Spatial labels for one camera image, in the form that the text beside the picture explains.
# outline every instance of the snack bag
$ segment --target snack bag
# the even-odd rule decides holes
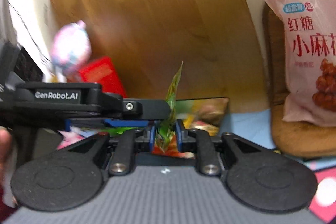
[[[336,126],[336,0],[265,0],[285,27],[283,120]]]

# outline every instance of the gray panel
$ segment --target gray panel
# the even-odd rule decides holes
[[[320,224],[308,210],[273,215],[234,200],[193,167],[138,166],[113,177],[91,202],[64,212],[19,209],[4,224]]]

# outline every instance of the green snack package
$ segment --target green snack package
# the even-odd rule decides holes
[[[174,75],[174,78],[170,84],[170,87],[168,89],[168,93],[166,96],[166,101],[170,106],[170,115],[167,120],[163,120],[159,128],[157,130],[157,135],[156,135],[156,145],[163,151],[165,152],[169,146],[169,143],[171,139],[174,136],[174,123],[176,120],[176,110],[175,110],[175,105],[176,105],[176,92],[177,92],[177,86],[179,85],[180,78],[181,78],[181,73],[182,73],[182,67],[183,67],[183,62],[180,66],[180,69],[178,72]]]

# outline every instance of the wood grain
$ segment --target wood grain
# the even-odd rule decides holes
[[[93,58],[108,55],[130,97],[164,98],[184,61],[179,99],[229,97],[231,111],[268,107],[245,0],[51,0],[59,26],[82,19]]]

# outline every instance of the cable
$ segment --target cable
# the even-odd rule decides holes
[[[32,35],[31,35],[31,33],[29,32],[29,29],[28,29],[28,27],[27,27],[25,21],[23,20],[22,16],[20,15],[20,13],[14,8],[14,6],[13,6],[10,2],[8,2],[8,4],[10,5],[10,7],[13,8],[13,10],[14,10],[14,11],[17,13],[17,15],[20,17],[20,19],[21,19],[21,21],[22,21],[24,27],[26,28],[26,30],[27,30],[27,32],[28,32],[28,34],[29,34],[29,36],[30,36],[32,42],[34,43],[34,45],[36,46],[37,50],[38,50],[39,53],[40,53],[40,59],[41,59],[42,63],[43,63],[44,65],[46,65],[46,66],[48,66],[49,64],[51,64],[51,61],[50,61],[48,58],[46,58],[46,56],[42,53],[42,51],[41,51],[40,47],[38,46],[38,44],[37,44],[37,43],[35,42],[35,40],[33,39]]]

